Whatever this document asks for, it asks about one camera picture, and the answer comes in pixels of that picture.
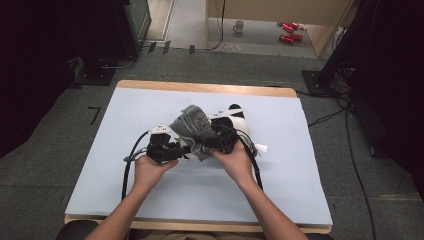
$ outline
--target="hand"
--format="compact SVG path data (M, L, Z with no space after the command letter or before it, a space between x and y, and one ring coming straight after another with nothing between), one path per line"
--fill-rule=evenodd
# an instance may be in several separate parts
M134 186L131 191L150 192L169 169L175 167L178 160L159 165L149 156L143 155L135 161Z
M236 142L233 151L229 154L224 154L216 149L212 149L211 154L224 165L225 171L239 187L255 181L252 174L252 163L240 140Z

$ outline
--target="black cable on floor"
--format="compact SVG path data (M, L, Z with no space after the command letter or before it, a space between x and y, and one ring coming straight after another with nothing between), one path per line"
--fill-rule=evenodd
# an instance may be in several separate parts
M221 38L219 39L218 43L216 44L215 47L211 48L211 49L204 49L205 51L213 51L217 48L219 48L219 46L221 46L222 42L224 42L224 15L225 15L225 0L222 4L222 14L221 14Z
M345 110L346 111L345 123L346 123L346 133L347 133L347 141L348 141L348 144L349 144L350 158L352 160L353 169L355 170L355 174L356 174L356 177L358 179L359 185L361 186L362 194L364 195L364 198L365 198L365 203L367 204L368 215L370 217L370 222L371 222L372 239L376 240L377 236L376 236L376 233L375 233L375 225L374 225L374 218L373 218L372 211L371 211L371 205L370 205L370 202L368 200L367 192L365 191L365 186L362 183L361 176L359 175L358 168L356 167L355 159L353 157L352 141L351 141L351 138L350 138L349 121L348 121L349 108L350 108L350 106Z
M295 91L298 94L302 94L302 95L306 95L306 96L310 96L310 97L317 97L317 98L338 98L338 97L342 96L343 94L345 94L345 93L339 93L337 95L333 95L333 94L325 95L325 94L306 93L306 92L302 92L302 91L299 91L299 90L296 90L296 89L295 89Z
M308 124L308 127L312 127L312 126L314 126L314 125L316 125L316 124L318 124L318 123L322 123L322 122L328 121L328 120L330 120L330 118L332 118L333 116L336 116L337 114L339 114L339 113L341 113L341 112L343 112L343 111L345 111L345 109L340 109L339 111L337 111L337 112L335 112L335 113L332 113L332 114L329 114L329 115L327 115L327 116L324 116L324 117L318 118L318 119L317 119L317 120L315 120L314 122L309 123L309 124Z
M103 68L103 69L123 69L123 68L129 67L131 64L133 64L133 62L135 61L135 59L136 59L136 57L133 57L129 63L127 63L125 65L122 65L122 66L116 66L116 67L104 67L104 66L101 66L101 68Z

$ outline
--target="red object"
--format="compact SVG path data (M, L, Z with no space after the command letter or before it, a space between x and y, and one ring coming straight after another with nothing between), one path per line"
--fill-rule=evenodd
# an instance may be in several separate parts
M294 32L294 28L290 26L289 23L283 23L281 27L286 30L288 33L292 34Z
M300 34L291 34L290 37L292 37L295 41L302 41L303 39L303 35Z
M297 23L289 23L289 24L290 24L290 26L291 26L292 28L294 28L295 30L299 29L299 24L297 24Z
M287 42L287 43L292 43L293 42L293 38L290 37L290 36L286 36L286 35L281 34L280 35L280 41Z

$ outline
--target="floor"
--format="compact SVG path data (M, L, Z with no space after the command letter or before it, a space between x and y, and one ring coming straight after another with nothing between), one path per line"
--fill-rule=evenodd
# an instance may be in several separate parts
M163 24L156 24L150 28L147 42L158 42L158 46L164 41L171 41L171 47L189 49L194 45L196 49L210 49L217 45L221 38L221 19L206 19L206 1L199 0L174 0L172 14L168 15L169 7L164 2L170 0L150 0L153 23L169 21L167 30L158 29ZM235 33L233 26L236 20L224 19L224 41L218 47L218 51L233 53L250 53L261 55L280 55L293 57L317 58L312 43L305 30L296 30L296 34L303 36L303 40L293 43L279 41L281 34L287 34L276 22L260 22L244 20L242 33ZM205 24L207 25L208 39L206 40ZM163 32L167 34L160 40L149 37L151 32ZM331 56L331 46L322 54L321 58L328 59Z

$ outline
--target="table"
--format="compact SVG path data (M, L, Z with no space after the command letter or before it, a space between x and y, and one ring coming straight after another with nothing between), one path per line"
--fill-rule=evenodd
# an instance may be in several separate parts
M222 16L224 0L206 0L206 29L208 19ZM339 26L348 26L355 15L359 0L228 0L228 19L295 22L307 24L307 31L317 56L321 56Z
M131 80L122 80L118 83L117 85L117 90L125 90L125 89L142 89L145 91L148 90L164 90L167 91L168 93L173 93L173 94L178 94L178 92L183 92L183 93L204 93L204 94L220 94L220 96L224 96L221 94L237 94L237 95L246 95L246 96L268 96L271 98L281 98L281 97L288 97L288 98L296 98L296 92L293 89L287 89L287 88L269 88L269 87L251 87L251 86L233 86L233 85L213 85L213 84L195 84L195 83L175 83L175 82L151 82L151 81L131 81ZM90 168L90 164L93 162L93 154L95 154L96 152L98 153L99 151L96 150L96 148L98 148L100 145L102 145L100 142L100 140L98 140L99 134L102 134L102 131L104 130L105 126L107 125L106 120L107 118L111 115L110 113L110 109L117 109L116 105L113 105L113 102L116 101L115 95L116 95L116 90L114 93L114 96L112 97L111 103L109 104L108 110L105 114L105 117L102 121L102 125L100 126L99 132L96 136L95 142L93 143L92 149L90 150L90 154L87 157L87 161L86 164L84 165L84 168L82 170L82 173L80 175L80 178L78 180L77 186L75 187L74 193L71 197L70 203L68 205L67 208L67 212L66 212L66 216L65 216L65 223L68 223L70 221L73 220L79 220L79 219L90 219L90 220L94 220L97 222L101 222L106 215L108 214L104 214L104 213L100 213L96 211L93 211L93 213L90 214L78 214L75 212L78 212L79 209L72 207L71 205L75 206L78 204L84 204L84 203L79 203L82 201L88 201L88 199L90 199L91 197L96 197L96 195L101 194L102 190L98 190L97 188L93 188L90 184L92 184L93 181L89 181L88 178L92 178L93 174L92 172L89 170ZM124 163L121 161L119 162L118 166L121 166L121 169L118 169L119 172L123 171L124 169ZM114 188L114 184L115 183L108 183L110 186L103 186L103 185L107 185L106 182L108 181L108 179L99 179L100 183L97 183L98 188L103 188L106 189L105 191L109 191L109 188ZM93 193L93 195L91 197L81 197L81 195L87 195L89 193L87 193L87 189L83 189L81 187L81 185L84 184L88 184L88 190L89 191L99 191L99 193ZM119 198L120 196L120 189L118 188L117 191L115 191L113 193L113 196L116 196L117 198ZM315 233L328 233L331 230L331 224L299 224L299 227L302 229L302 231L304 231L305 233L310 233L310 232L315 232ZM226 231L226 232L261 232L262 229L259 226L259 224L256 222L234 222L234 221L229 221L229 222L222 222L222 221L205 221L205 220L184 220L184 219L151 219L151 218L139 218L136 217L134 219L134 221L131 224L131 228L134 229L159 229L159 230L184 230L184 231Z

